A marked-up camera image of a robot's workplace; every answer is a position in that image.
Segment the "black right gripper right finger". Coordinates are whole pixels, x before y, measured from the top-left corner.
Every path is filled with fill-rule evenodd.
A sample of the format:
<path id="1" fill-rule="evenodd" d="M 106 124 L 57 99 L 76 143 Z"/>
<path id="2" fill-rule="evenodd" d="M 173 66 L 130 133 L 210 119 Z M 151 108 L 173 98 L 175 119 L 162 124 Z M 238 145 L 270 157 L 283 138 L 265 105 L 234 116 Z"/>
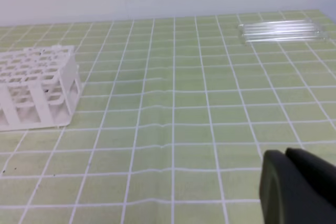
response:
<path id="1" fill-rule="evenodd" d="M 287 148 L 285 155 L 318 194 L 335 198 L 335 165 L 299 148 Z"/>

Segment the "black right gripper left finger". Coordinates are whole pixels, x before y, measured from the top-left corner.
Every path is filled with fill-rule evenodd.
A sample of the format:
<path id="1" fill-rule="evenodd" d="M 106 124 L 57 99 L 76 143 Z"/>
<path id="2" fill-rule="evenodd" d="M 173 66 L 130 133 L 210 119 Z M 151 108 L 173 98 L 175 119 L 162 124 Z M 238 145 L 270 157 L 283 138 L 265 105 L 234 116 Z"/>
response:
<path id="1" fill-rule="evenodd" d="M 324 198 L 278 150 L 264 153 L 259 198 L 265 223 L 335 223 L 335 198 Z"/>

